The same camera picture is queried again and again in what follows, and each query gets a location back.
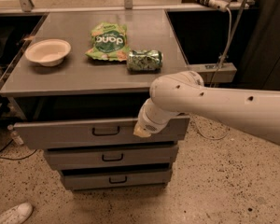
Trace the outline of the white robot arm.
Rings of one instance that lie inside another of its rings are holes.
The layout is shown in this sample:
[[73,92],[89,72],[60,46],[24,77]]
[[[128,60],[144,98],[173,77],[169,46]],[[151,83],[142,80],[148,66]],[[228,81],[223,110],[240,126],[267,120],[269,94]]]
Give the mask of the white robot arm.
[[149,137],[181,113],[196,114],[280,145],[280,91],[204,86],[194,71],[156,78],[133,133]]

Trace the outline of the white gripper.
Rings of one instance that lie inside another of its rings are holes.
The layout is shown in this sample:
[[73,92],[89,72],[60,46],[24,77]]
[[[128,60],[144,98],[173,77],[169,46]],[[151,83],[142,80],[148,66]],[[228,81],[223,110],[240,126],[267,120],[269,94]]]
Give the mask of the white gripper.
[[170,113],[157,107],[152,101],[146,101],[138,114],[133,134],[147,138],[154,133],[159,133],[170,120]]

